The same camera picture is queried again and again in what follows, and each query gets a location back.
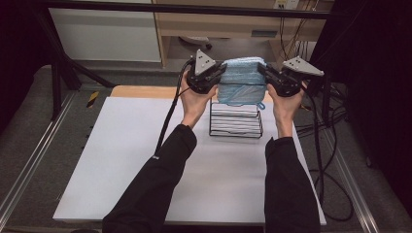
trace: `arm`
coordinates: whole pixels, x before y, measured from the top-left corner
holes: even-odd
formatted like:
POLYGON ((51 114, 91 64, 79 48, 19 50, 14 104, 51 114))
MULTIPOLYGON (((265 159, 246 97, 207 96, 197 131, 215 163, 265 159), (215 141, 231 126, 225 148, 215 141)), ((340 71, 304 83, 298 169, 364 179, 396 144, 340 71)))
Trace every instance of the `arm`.
POLYGON ((303 92, 284 98, 273 86, 268 90, 274 102, 279 139, 271 139, 265 151, 266 232, 320 232, 318 204, 292 138, 293 118, 303 92))
MULTIPOLYGON (((182 90, 188 87, 186 74, 182 90)), ((206 104, 216 93, 216 87, 207 95, 186 90, 182 95, 184 118, 152 156, 115 208, 103 218, 103 232, 141 233, 159 232, 169 210, 175 186, 180 181, 186 160, 196 146, 196 137, 191 131, 203 115, 206 104)))

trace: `floor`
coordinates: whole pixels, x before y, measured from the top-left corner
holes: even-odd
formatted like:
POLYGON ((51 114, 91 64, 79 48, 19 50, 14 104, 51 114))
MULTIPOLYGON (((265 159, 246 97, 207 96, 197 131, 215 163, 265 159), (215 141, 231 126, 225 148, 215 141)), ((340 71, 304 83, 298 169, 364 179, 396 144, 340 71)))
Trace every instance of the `floor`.
MULTIPOLYGON (((206 51, 217 60, 244 56, 260 56, 266 61, 275 61, 271 55, 268 42, 249 39, 212 39, 212 49, 206 51)), ((199 49, 199 46, 190 45, 178 38, 173 38, 169 51, 169 67, 167 69, 153 68, 139 72, 139 69, 127 72, 116 69, 96 70, 103 78, 120 84, 141 85, 176 85, 176 74, 183 63, 199 49)), ((76 167, 87 142, 87 135, 92 131, 105 97, 110 89, 96 85, 85 77, 81 77, 84 86, 80 91, 65 90, 65 94, 73 94, 73 102, 65 115, 59 129, 52 137, 48 149, 42 160, 29 176, 24 192, 14 211, 6 217, 3 232, 15 230, 17 232, 70 232, 73 229, 99 229, 99 222, 69 224, 55 221, 52 214, 58 204, 59 196, 76 167), (92 108, 86 108, 86 103, 93 93, 98 90, 99 96, 92 108)), ((45 68, 39 70, 24 103, 16 113, 8 128, 0 135, 0 200, 6 200, 20 172, 36 149, 42 135, 48 129, 52 116, 51 72, 45 68)), ((332 101, 331 107, 339 106, 339 101, 332 101)), ((295 125, 311 124, 311 111, 300 110, 295 125)), ((381 172, 376 168, 366 166, 366 158, 362 147, 358 143, 358 135, 353 130, 351 121, 341 120, 336 124, 337 146, 342 157, 348 162, 368 210, 373 215, 380 232, 412 232, 412 220, 400 205, 381 172)), ((327 134, 321 132, 322 157, 326 161, 331 153, 327 134)), ((313 135, 300 138, 309 168, 317 168, 316 152, 314 150, 313 135)), ((327 170, 339 184, 342 182, 336 160, 327 170)), ((347 197, 329 179, 325 181, 326 201, 324 211, 333 217, 345 217, 351 212, 347 197)), ((327 226, 323 232, 363 232, 360 219, 354 213, 347 221, 337 221, 327 218, 327 226)), ((261 228, 224 228, 192 226, 181 228, 167 228, 165 232, 261 232, 261 228)))

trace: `wall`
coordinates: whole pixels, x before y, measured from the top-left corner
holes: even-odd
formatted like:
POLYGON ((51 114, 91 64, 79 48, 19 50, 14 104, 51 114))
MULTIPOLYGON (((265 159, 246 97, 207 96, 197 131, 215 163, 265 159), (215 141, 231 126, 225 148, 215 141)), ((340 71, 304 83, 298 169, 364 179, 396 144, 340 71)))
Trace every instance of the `wall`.
POLYGON ((51 16, 66 53, 73 59, 160 62, 153 13, 51 9, 51 16))

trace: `black wire rack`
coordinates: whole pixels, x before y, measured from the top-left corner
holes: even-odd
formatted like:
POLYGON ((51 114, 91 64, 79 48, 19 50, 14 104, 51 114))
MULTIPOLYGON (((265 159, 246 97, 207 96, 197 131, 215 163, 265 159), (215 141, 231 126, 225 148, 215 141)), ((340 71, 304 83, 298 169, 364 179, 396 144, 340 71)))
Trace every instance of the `black wire rack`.
POLYGON ((258 139, 262 134, 258 106, 228 106, 210 100, 210 136, 258 139))

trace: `black sleeve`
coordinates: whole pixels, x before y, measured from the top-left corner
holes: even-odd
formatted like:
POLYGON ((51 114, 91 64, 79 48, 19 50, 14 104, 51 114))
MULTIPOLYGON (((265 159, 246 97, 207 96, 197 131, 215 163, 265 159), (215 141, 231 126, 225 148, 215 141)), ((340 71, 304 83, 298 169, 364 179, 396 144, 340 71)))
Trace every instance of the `black sleeve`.
POLYGON ((266 145, 265 227, 272 232, 320 232, 318 204, 293 138, 266 145))
POLYGON ((159 232, 186 160, 196 147, 188 126, 178 125, 157 154, 152 156, 115 208, 103 218, 103 232, 159 232))

